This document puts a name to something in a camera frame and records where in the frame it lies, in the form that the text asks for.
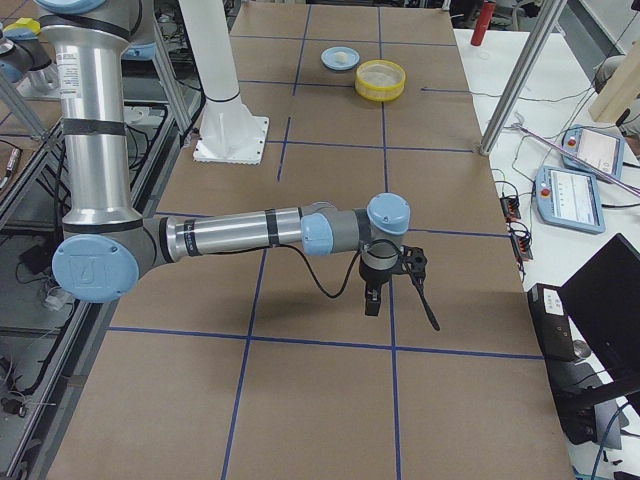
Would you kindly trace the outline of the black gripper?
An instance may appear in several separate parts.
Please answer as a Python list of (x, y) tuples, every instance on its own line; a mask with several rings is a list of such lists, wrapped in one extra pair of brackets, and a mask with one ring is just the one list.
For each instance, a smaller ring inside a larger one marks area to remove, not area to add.
[(381, 288), (393, 275), (408, 275), (429, 323), (435, 331), (440, 325), (424, 293), (427, 258), (419, 247), (397, 246), (393, 242), (373, 242), (361, 253), (359, 274), (365, 282), (365, 315), (378, 316)]

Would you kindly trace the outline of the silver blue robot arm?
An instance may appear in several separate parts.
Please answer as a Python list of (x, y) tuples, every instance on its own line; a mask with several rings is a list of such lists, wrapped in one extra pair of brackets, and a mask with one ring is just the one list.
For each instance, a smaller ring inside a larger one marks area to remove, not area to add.
[(364, 312), (378, 314), (392, 277), (426, 279), (422, 249), (408, 246), (411, 209), (381, 193), (363, 208), (328, 202), (177, 220), (147, 218), (131, 188), (161, 165), (149, 145), (135, 157), (125, 118), (122, 62), (133, 50), (156, 57), (161, 35), (150, 1), (42, 1), (39, 23), (53, 46), (59, 78), (61, 132), (70, 207), (52, 256), (57, 284), (87, 303), (116, 301), (149, 271), (187, 257), (288, 248), (303, 260), (348, 252), (349, 271), (364, 283)]

